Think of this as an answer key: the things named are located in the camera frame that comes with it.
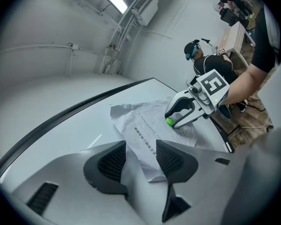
white paper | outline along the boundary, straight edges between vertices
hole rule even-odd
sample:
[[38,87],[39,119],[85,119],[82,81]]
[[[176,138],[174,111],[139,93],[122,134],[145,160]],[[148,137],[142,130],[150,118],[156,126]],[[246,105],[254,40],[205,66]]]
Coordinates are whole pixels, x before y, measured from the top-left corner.
[[[171,97],[151,103],[123,104],[111,107],[111,119],[123,135],[126,145],[136,154],[147,181],[166,180],[156,160],[156,140],[168,140],[194,147],[197,142],[192,124],[170,127],[164,117]],[[175,113],[172,118],[182,115]]]

air conditioner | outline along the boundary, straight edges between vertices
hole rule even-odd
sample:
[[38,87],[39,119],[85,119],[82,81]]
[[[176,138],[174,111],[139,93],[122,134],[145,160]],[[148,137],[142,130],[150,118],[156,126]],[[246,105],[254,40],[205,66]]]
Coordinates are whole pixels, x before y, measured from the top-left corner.
[[147,26],[158,10],[158,0],[137,0],[131,12],[142,26]]

black chair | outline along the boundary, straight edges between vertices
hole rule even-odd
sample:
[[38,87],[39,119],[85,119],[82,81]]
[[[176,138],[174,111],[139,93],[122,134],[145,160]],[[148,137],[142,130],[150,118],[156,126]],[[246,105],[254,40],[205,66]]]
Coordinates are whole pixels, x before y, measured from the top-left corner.
[[249,20],[240,19],[230,9],[227,8],[222,8],[220,10],[220,15],[221,15],[221,20],[227,22],[230,27],[232,27],[237,22],[240,22],[244,26],[244,28],[246,28],[249,24]]

green object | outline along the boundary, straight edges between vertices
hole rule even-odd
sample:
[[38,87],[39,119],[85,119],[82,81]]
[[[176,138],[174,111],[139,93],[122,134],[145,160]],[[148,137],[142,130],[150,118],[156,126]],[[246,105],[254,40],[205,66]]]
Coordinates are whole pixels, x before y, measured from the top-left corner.
[[167,124],[169,124],[171,127],[174,125],[174,121],[172,118],[167,118]]

white tabletop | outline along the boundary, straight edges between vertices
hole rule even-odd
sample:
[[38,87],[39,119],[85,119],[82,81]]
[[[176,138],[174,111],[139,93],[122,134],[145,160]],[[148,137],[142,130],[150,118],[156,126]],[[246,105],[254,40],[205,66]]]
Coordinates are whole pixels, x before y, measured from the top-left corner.
[[[111,122],[111,106],[150,102],[175,94],[171,88],[152,79],[86,108],[50,130],[25,150],[5,172],[1,181],[2,186],[12,192],[28,177],[57,157],[91,146],[123,140]],[[210,119],[199,118],[193,125],[198,136],[198,147],[226,151],[224,140]],[[167,182],[148,183],[136,156],[132,154],[129,159],[133,165],[128,169],[132,169],[136,174],[138,187],[146,190],[145,193],[139,193],[142,195],[131,203],[148,223],[160,223],[167,194]]]

